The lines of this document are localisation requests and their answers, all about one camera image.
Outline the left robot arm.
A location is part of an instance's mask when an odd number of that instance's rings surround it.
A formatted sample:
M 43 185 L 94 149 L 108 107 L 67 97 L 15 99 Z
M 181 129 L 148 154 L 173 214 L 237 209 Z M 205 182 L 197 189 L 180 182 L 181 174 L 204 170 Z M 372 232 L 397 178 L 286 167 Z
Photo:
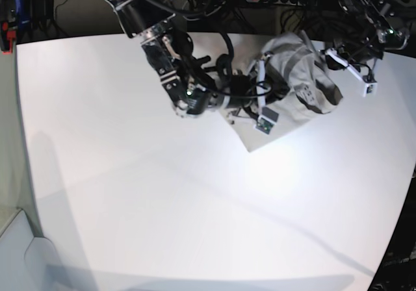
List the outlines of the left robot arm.
M 358 28 L 356 39 L 343 38 L 335 43 L 335 50 L 349 64 L 358 66 L 370 59 L 381 60 L 388 50 L 406 48 L 410 29 L 406 20 L 393 23 L 397 18 L 400 2 L 409 0 L 336 0 L 347 18 Z

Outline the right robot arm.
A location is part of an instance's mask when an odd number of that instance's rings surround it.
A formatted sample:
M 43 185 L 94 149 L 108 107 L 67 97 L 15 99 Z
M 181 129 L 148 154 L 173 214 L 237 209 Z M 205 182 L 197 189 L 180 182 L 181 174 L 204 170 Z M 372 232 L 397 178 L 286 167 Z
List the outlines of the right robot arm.
M 229 0 L 196 0 L 188 10 L 175 8 L 167 0 L 105 0 L 118 17 L 129 38 L 140 38 L 149 65 L 157 72 L 161 86 L 174 110 L 197 117 L 206 110 L 263 108 L 283 99 L 289 87 L 281 79 L 233 72 L 234 47 L 229 35 L 217 22 L 217 11 Z M 260 0 L 249 0 L 256 3 Z M 207 24 L 221 35 L 227 52 L 208 66 L 210 56 L 196 58 L 188 33 L 174 23 L 174 18 Z

